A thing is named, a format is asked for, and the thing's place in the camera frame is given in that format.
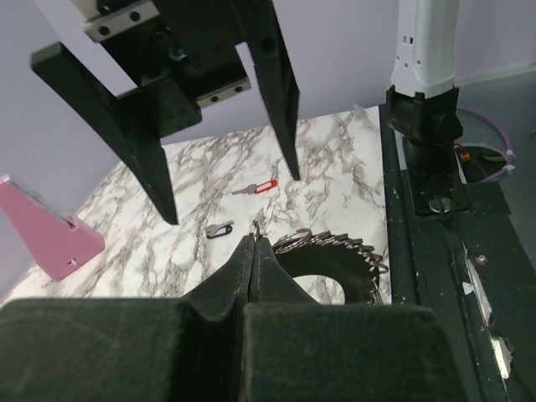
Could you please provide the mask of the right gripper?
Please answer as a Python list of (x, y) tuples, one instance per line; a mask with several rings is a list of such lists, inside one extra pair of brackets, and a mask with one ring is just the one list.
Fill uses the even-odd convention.
[[(275, 7), (272, 1), (233, 1), (231, 7), (282, 155), (298, 181), (300, 91)], [(86, 35), (139, 87), (113, 95), (62, 43), (33, 53), (30, 67), (124, 162), (162, 218), (177, 225), (161, 139), (200, 123), (199, 107), (250, 90), (250, 79), (234, 51), (227, 65), (205, 68), (196, 63), (173, 38), (153, 1), (83, 1), (81, 13)]]

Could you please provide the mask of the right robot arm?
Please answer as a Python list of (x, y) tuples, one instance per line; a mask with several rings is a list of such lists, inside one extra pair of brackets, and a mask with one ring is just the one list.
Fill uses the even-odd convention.
[[(197, 125), (205, 106), (245, 91), (237, 53), (245, 44), (283, 157), (299, 178), (300, 91), (270, 1), (78, 1), (85, 34), (134, 82), (113, 95), (62, 43), (33, 53), (32, 71), (129, 167), (162, 218), (178, 223), (161, 139)], [(456, 116), (455, 1), (399, 5), (389, 125), (407, 137), (410, 167), (422, 176), (451, 170), (462, 134)]]

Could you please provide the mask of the steel disc with keyrings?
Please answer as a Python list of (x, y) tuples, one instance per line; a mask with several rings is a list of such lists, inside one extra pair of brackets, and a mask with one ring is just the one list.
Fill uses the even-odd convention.
[(281, 268), (293, 279), (324, 276), (342, 287), (346, 303), (384, 303), (380, 277), (389, 273), (389, 267), (361, 238), (301, 228), (282, 236), (271, 248)]

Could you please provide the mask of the black tag key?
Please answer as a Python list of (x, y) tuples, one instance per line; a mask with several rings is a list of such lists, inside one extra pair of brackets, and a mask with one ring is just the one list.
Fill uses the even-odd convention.
[(211, 240), (229, 235), (233, 231), (234, 223), (233, 220), (229, 220), (223, 224), (211, 224), (206, 227), (205, 236)]

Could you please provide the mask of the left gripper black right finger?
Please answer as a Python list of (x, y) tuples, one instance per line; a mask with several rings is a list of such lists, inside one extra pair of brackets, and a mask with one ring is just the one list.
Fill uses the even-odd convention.
[(256, 243), (245, 307), (249, 401), (458, 401), (461, 378), (434, 313), (346, 303), (324, 276), (291, 278)]

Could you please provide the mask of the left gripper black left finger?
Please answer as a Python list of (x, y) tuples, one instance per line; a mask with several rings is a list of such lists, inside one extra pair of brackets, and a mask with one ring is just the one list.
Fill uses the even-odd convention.
[(4, 401), (236, 401), (255, 250), (174, 298), (26, 298), (1, 310)]

